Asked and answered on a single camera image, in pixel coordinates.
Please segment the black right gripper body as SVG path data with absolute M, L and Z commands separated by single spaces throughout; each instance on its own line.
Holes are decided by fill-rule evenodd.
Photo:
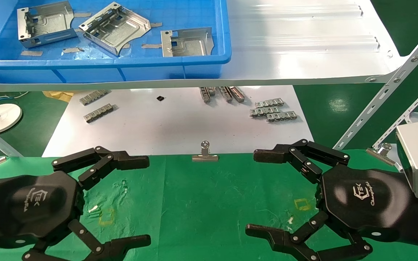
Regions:
M 320 188 L 327 226 L 341 237 L 350 232 L 383 242 L 411 240 L 413 193 L 401 174 L 337 165 L 322 175 Z

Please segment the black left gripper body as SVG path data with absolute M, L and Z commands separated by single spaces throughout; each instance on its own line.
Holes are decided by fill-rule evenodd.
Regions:
M 63 171 L 0 179 L 0 248 L 58 244 L 83 213 L 83 189 Z

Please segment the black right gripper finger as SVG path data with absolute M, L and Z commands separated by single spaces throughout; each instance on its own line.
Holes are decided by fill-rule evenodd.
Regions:
M 272 251 L 289 254 L 297 261 L 358 261 L 373 252 L 370 244 L 358 233 L 351 231 L 344 232 L 345 238 L 350 241 L 349 245 L 320 251 L 309 248 L 306 241 L 328 220 L 328 213 L 320 211 L 294 233 L 256 224 L 247 224 L 245 233 L 247 236 L 267 240 Z
M 310 183 L 319 184 L 323 174 L 311 160 L 334 167 L 348 165 L 350 156 L 338 150 L 302 139 L 293 144 L 277 144 L 272 150 L 255 150 L 253 159 L 265 163 L 289 163 L 300 172 Z

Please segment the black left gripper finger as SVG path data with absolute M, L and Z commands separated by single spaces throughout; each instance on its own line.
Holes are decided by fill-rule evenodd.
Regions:
M 114 239 L 101 244 L 84 227 L 79 220 L 74 219 L 68 223 L 68 228 L 75 233 L 83 244 L 90 250 L 84 261 L 122 261 L 127 252 L 133 248 L 146 247 L 151 244 L 150 235 L 131 236 Z M 48 242 L 39 240 L 33 248 L 30 248 L 22 256 L 23 261 L 65 261 L 65 259 L 50 256 L 45 253 L 48 249 Z
M 54 171 L 71 173 L 88 167 L 78 177 L 83 190 L 90 190 L 113 170 L 139 170 L 149 167 L 148 156 L 130 156 L 126 151 L 109 151 L 101 146 L 53 160 Z

